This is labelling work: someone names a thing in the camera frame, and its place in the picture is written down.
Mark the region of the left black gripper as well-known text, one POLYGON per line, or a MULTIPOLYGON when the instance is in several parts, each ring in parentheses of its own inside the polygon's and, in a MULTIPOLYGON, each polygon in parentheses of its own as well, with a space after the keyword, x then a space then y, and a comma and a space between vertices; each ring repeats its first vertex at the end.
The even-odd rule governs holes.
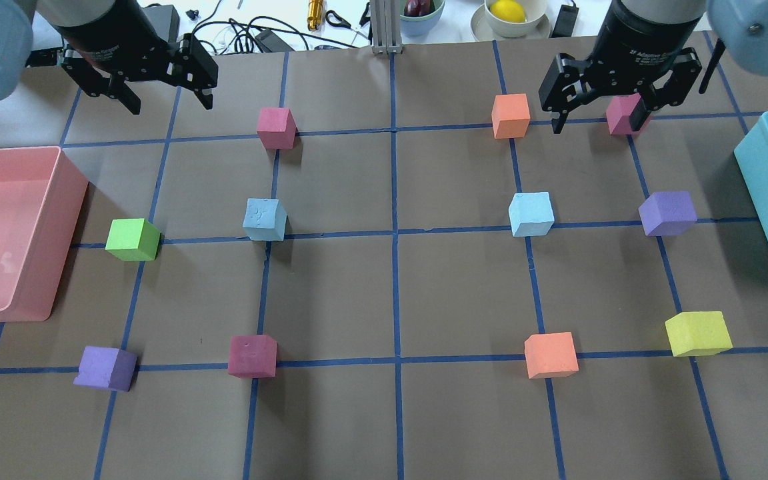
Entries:
POLYGON ((213 109, 219 66, 195 35, 179 41, 179 12, 171 4, 37 1, 35 11, 64 40, 61 67, 90 97, 104 95, 139 115, 141 100, 126 81, 158 80, 213 109))

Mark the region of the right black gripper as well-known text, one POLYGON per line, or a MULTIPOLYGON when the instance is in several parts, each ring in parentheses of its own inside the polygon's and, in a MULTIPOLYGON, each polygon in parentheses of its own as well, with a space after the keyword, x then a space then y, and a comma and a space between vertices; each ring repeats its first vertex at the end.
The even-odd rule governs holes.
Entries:
POLYGON ((568 115, 606 95, 638 94, 629 116, 640 130, 652 112, 682 104, 701 72, 685 46, 705 12, 703 1, 613 1, 587 59, 555 55, 539 86, 554 134, 568 115))

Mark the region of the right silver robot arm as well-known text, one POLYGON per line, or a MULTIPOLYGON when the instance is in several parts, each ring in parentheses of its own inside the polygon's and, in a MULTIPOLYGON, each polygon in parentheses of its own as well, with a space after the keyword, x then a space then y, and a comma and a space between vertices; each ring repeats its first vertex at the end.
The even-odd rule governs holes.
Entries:
POLYGON ((724 51, 768 76, 768 1, 613 1, 588 58, 555 56, 539 88, 555 133, 571 111, 609 95, 638 95, 631 127, 682 104, 724 51))

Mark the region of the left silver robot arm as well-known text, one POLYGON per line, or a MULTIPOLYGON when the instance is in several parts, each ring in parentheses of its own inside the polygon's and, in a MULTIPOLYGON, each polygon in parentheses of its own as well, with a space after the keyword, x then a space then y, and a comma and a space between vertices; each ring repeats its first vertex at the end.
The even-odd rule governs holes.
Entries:
POLYGON ((192 91, 205 109, 219 67, 194 33, 158 30, 136 1, 0 1, 0 101, 13 93, 33 52, 40 16, 62 39, 52 65, 91 97, 119 101, 137 115, 132 82, 159 81, 192 91))

